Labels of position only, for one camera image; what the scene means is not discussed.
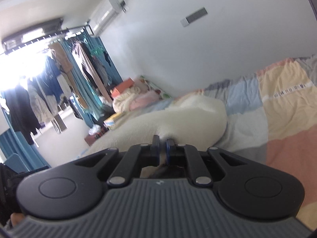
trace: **ribbed gray surface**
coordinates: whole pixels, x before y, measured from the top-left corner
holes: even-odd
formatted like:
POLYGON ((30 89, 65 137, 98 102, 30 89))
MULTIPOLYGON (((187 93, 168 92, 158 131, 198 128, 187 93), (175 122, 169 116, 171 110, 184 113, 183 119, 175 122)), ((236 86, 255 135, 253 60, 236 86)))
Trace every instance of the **ribbed gray surface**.
POLYGON ((289 218, 257 223, 225 210, 212 191, 186 179, 135 179, 129 187, 110 190, 85 216, 63 222, 27 217, 14 237, 238 237, 302 238, 310 231, 289 218))

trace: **pink cloth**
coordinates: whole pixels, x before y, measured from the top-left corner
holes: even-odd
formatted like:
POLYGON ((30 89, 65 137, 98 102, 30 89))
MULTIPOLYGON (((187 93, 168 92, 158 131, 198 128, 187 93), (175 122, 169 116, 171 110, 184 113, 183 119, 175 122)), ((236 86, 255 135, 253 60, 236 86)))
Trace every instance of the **pink cloth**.
POLYGON ((146 92, 145 94, 140 94, 137 96, 136 99, 134 99, 130 104, 130 111, 146 107, 148 104, 156 102, 160 99, 160 95, 157 94, 154 90, 150 90, 146 92))

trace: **white fleece blanket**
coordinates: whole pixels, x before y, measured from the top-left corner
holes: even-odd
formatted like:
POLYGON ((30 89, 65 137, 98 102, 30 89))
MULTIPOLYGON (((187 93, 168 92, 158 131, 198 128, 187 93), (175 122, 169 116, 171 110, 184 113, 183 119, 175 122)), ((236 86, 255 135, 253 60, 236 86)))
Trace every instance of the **white fleece blanket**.
POLYGON ((159 135, 161 143, 173 138, 205 151, 224 134, 227 114, 223 102, 203 95, 185 96, 162 111, 151 112, 130 119, 97 140, 83 155, 117 147, 127 151, 141 143, 152 143, 153 135, 159 135))

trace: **blue chair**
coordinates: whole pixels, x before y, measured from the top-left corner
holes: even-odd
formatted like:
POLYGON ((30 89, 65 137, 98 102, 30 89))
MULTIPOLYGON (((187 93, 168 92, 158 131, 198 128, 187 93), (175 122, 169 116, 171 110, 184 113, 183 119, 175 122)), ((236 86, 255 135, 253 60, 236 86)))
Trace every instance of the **blue chair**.
POLYGON ((10 167, 13 171, 19 173, 29 172, 30 170, 26 167, 25 163, 23 163, 21 157, 18 154, 13 153, 11 156, 7 158, 4 162, 4 165, 10 167))

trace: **metal screw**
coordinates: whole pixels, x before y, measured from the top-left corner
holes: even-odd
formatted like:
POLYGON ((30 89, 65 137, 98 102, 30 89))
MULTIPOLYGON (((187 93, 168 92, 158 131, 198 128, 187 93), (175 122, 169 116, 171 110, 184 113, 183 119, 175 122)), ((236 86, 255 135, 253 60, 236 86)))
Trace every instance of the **metal screw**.
POLYGON ((211 183, 211 179, 207 176, 199 176, 196 178, 196 183, 206 185, 206 184, 211 183))
POLYGON ((120 184, 123 184, 125 181, 126 181, 125 178, 121 176, 114 176, 110 178, 109 183, 114 185, 120 185, 120 184))

